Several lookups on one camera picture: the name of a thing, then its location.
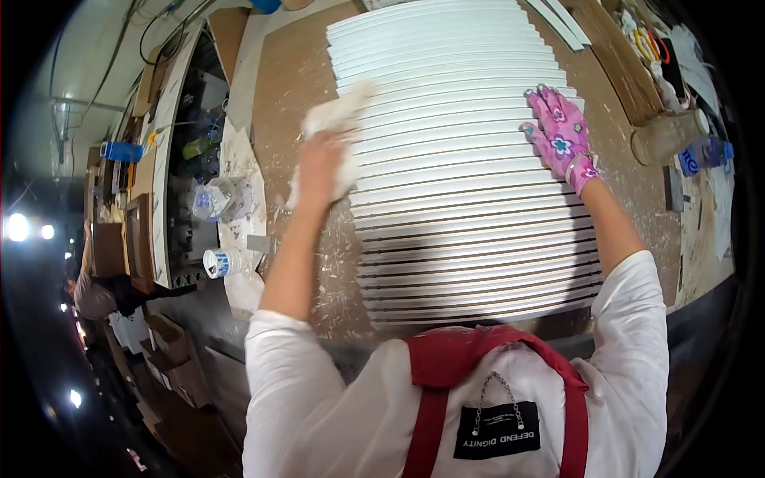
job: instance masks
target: glove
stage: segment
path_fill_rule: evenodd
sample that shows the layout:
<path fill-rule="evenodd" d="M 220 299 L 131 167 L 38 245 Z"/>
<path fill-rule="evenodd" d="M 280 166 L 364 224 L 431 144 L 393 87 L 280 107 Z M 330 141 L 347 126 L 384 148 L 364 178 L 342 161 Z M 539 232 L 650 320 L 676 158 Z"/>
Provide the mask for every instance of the glove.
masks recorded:
<path fill-rule="evenodd" d="M 524 96 L 545 131 L 532 123 L 523 123 L 523 131 L 547 166 L 565 178 L 580 196 L 584 183 L 599 176 L 592 165 L 595 155 L 590 151 L 584 116 L 557 91 L 545 85 L 539 85 L 537 90 L 529 89 Z"/>

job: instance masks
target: white bucket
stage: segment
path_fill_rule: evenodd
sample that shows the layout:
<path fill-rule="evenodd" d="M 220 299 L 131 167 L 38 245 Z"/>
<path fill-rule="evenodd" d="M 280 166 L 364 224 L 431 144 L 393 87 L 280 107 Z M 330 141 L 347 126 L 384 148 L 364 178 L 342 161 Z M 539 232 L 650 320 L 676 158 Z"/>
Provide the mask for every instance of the white bucket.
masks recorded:
<path fill-rule="evenodd" d="M 211 279 L 242 271 L 242 256 L 235 249 L 208 249 L 204 252 L 202 263 Z"/>

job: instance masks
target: ceiling light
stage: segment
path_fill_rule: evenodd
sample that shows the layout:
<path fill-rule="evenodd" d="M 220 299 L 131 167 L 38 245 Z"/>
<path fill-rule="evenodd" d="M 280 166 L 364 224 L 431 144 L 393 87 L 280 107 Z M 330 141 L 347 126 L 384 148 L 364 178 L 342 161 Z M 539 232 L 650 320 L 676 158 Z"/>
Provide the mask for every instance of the ceiling light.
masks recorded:
<path fill-rule="evenodd" d="M 69 394 L 69 400 L 74 403 L 74 408 L 79 408 L 80 405 L 83 404 L 83 398 L 80 397 L 80 394 L 72 390 L 72 392 Z"/>
<path fill-rule="evenodd" d="M 8 237 L 13 242 L 20 242 L 29 236 L 29 224 L 24 214 L 12 214 L 8 218 Z"/>
<path fill-rule="evenodd" d="M 46 224 L 45 226 L 43 226 L 43 229 L 41 230 L 41 232 L 43 235 L 43 239 L 53 238 L 53 234 L 54 234 L 53 226 L 51 226 L 50 224 Z"/>

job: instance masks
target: hand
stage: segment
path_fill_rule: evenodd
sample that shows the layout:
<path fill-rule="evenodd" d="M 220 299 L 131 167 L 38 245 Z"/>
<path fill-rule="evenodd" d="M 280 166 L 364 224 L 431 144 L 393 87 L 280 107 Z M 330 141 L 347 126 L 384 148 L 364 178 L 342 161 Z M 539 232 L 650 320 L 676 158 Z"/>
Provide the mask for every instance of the hand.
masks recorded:
<path fill-rule="evenodd" d="M 584 183 L 598 176 L 592 165 L 587 123 L 579 108 L 562 94 L 545 85 L 539 85 L 537 90 L 530 89 L 524 96 L 545 131 L 542 133 L 532 123 L 523 123 L 523 131 L 550 169 L 564 177 L 579 196 Z M 569 171 L 574 159 L 576 164 Z"/>
<path fill-rule="evenodd" d="M 335 171 L 345 152 L 340 135 L 321 131 L 306 141 L 300 150 L 300 196 L 298 205 L 321 210 L 332 204 Z"/>

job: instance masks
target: stack of white slats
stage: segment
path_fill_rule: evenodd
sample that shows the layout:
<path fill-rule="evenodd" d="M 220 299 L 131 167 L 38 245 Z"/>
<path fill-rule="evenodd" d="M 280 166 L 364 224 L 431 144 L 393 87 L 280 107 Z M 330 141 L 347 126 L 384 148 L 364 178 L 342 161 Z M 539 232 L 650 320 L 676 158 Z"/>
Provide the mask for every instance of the stack of white slats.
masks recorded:
<path fill-rule="evenodd" d="M 603 281 L 592 223 L 519 130 L 523 92 L 580 108 L 515 0 L 421 0 L 327 28 L 338 94 L 375 90 L 352 152 L 358 281 L 376 327 L 541 317 Z"/>

